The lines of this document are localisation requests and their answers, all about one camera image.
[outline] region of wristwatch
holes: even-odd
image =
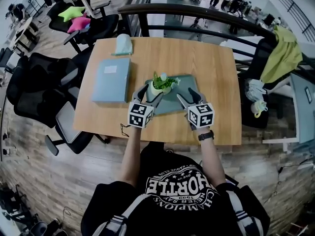
[[[208,138],[212,138],[212,139],[215,138],[215,135],[214,135],[214,133],[213,133],[212,130],[210,130],[210,132],[208,132],[208,133],[206,133],[206,134],[201,134],[200,136],[198,136],[198,139],[199,139],[200,141],[206,140],[206,139],[208,139]]]

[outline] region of black and white marker cube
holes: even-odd
[[[154,107],[130,102],[128,109],[128,125],[144,128],[153,118]]]
[[[214,123],[214,119],[215,111],[211,103],[188,107],[188,120],[196,128],[211,126]]]

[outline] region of paper label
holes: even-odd
[[[116,73],[116,70],[117,70],[116,65],[110,65],[105,67],[104,73]]]

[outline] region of small white pot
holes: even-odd
[[[153,86],[153,81],[151,81],[150,83],[150,89],[153,95],[157,96],[159,93],[163,92],[163,94],[168,94],[169,92],[171,92],[172,88],[165,88],[165,89],[155,89],[155,87]]]

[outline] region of black hair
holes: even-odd
[[[13,7],[14,7],[14,4],[10,4],[8,10],[9,10],[9,11],[12,11]]]

